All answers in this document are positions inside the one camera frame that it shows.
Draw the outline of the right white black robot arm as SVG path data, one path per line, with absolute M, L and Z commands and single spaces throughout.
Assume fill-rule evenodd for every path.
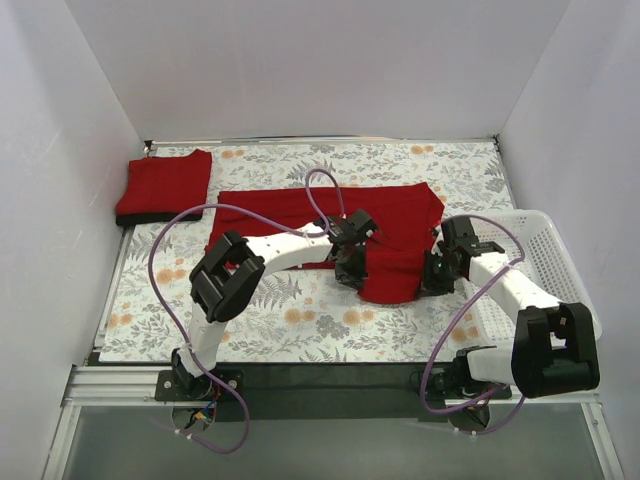
M 600 384 L 593 316 L 581 302 L 569 303 L 544 291 L 516 266 L 494 241 L 481 240 L 473 215 L 457 215 L 440 226 L 436 248 L 425 254 L 418 294 L 435 297 L 454 291 L 464 279 L 477 287 L 474 305 L 489 296 L 515 326 L 509 348 L 479 346 L 462 349 L 434 377 L 464 397 L 475 397 L 488 386 L 515 386 L 527 398 L 593 390 Z

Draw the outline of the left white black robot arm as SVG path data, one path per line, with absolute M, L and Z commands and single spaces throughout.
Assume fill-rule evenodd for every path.
M 172 354 L 177 386 L 193 400 L 205 398 L 227 322 L 250 304 L 263 278 L 306 264 L 330 262 L 338 283 L 361 290 L 366 241 L 378 230 L 360 209 L 348 218 L 330 217 L 266 236 L 229 231 L 216 241 L 189 275 L 192 316 L 186 345 Z

